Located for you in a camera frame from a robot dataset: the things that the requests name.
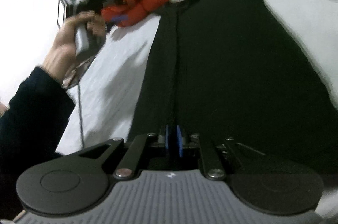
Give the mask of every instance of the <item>black object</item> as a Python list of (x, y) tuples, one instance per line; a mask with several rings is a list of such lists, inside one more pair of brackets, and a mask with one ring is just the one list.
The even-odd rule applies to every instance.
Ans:
[[(59, 0), (57, 13), (57, 25), (60, 28), (65, 19), (82, 11), (94, 10), (100, 14), (108, 5), (124, 5), (123, 0)], [(87, 31), (87, 24), (80, 25), (76, 30), (76, 58), (79, 62), (85, 62), (96, 55), (105, 43), (105, 36), (95, 36)]]
[(174, 116), (187, 131), (231, 133), (263, 153), (337, 173), (338, 114), (314, 66), (264, 0), (166, 5), (128, 138)]
[[(193, 134), (189, 138), (191, 141), (186, 141), (183, 145), (183, 158), (175, 161), (180, 171), (168, 172), (161, 169), (160, 165), (151, 167), (152, 160), (174, 158), (166, 157), (165, 145), (158, 142), (158, 135), (154, 133), (139, 135), (132, 143), (123, 143), (121, 138), (113, 138), (34, 166), (19, 177), (16, 185), (18, 196), (27, 211), (17, 223), (75, 223), (78, 218), (89, 221), (104, 215), (105, 223), (167, 223), (169, 219), (178, 217), (177, 214), (181, 214), (180, 218), (183, 219), (193, 214), (194, 221), (189, 223), (205, 223), (203, 214), (209, 215), (209, 219), (219, 218), (218, 223), (227, 224), (247, 223), (248, 219), (254, 219), (255, 223), (302, 224), (321, 221), (313, 210), (322, 195), (323, 183), (314, 171), (294, 163), (285, 163), (281, 159), (272, 160), (242, 145), (242, 149), (255, 154), (253, 162), (259, 160), (256, 164), (244, 164), (244, 161), (252, 159), (237, 152), (234, 147), (238, 144), (234, 140), (231, 140), (233, 144), (224, 140), (215, 145), (211, 144), (211, 139), (204, 137), (198, 141), (200, 146), (195, 146), (191, 143), (195, 143), (194, 139), (198, 139), (198, 136)], [(231, 163), (236, 160), (241, 162), (239, 169), (231, 167)], [(285, 166), (288, 166), (289, 177), (280, 175), (285, 171)], [(276, 182), (279, 184), (273, 185), (277, 191), (267, 190), (257, 184), (261, 177), (271, 173), (278, 177)], [(298, 184), (293, 183), (293, 178), (290, 178), (292, 176), (295, 176)], [(256, 182), (254, 186), (257, 188), (252, 188), (250, 178)], [(287, 195), (278, 188), (278, 185), (285, 183), (289, 189), (292, 188)], [(234, 199), (231, 187), (243, 203)], [(221, 193), (218, 197), (215, 190)], [(150, 192), (157, 197), (146, 197)], [(218, 204), (211, 206), (211, 197), (204, 194), (215, 195)], [(194, 195), (194, 201), (188, 202), (187, 195)], [(171, 198), (163, 204), (162, 200), (166, 197)], [(196, 200), (199, 213), (192, 206)], [(230, 200), (232, 208), (226, 205)], [(182, 202), (185, 203), (185, 209), (180, 208)], [(162, 218), (157, 219), (158, 222), (145, 222), (147, 212), (144, 211), (149, 206), (159, 216), (162, 215)], [(226, 212), (223, 218), (221, 211)], [(143, 213), (143, 216), (137, 218), (139, 213)], [(121, 214), (128, 216), (127, 219), (132, 215), (137, 221), (128, 221)]]
[(20, 84), (9, 106), (0, 118), (0, 219), (13, 219), (22, 211), (15, 189), (19, 175), (61, 156), (55, 150), (75, 107), (61, 85), (39, 67)]
[(233, 139), (224, 144), (237, 169), (231, 187), (244, 203), (278, 215), (305, 212), (318, 204), (323, 182), (312, 169), (267, 155), (247, 159)]

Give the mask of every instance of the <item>folded black garment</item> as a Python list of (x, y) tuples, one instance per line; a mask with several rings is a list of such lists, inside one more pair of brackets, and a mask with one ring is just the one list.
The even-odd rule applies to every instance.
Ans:
[(263, 0), (186, 0), (161, 16), (129, 139), (179, 124), (338, 172), (338, 114)]

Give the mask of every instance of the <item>logo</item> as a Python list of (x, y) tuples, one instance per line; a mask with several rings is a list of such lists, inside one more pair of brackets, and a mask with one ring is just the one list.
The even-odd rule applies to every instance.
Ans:
[(174, 173), (168, 173), (167, 174), (167, 177), (169, 177), (169, 178), (174, 178), (176, 176), (176, 174), (174, 174)]

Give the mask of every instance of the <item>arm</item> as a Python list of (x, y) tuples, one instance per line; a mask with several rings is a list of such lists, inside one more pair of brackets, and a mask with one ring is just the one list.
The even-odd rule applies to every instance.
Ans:
[(75, 29), (91, 20), (88, 30), (105, 34), (104, 21), (92, 12), (67, 19), (41, 67), (20, 84), (0, 118), (0, 219), (12, 219), (22, 210), (15, 191), (19, 175), (56, 158), (55, 150), (74, 109), (61, 83), (76, 64)]

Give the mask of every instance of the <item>round black disc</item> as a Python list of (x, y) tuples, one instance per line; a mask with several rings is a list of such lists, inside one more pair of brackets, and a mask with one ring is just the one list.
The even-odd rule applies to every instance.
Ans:
[(315, 209), (323, 192), (313, 170), (287, 161), (262, 157), (231, 176), (235, 195), (268, 214), (292, 215)]
[(73, 156), (26, 170), (16, 183), (16, 191), (36, 213), (65, 215), (95, 204), (108, 186), (108, 177), (95, 160)]

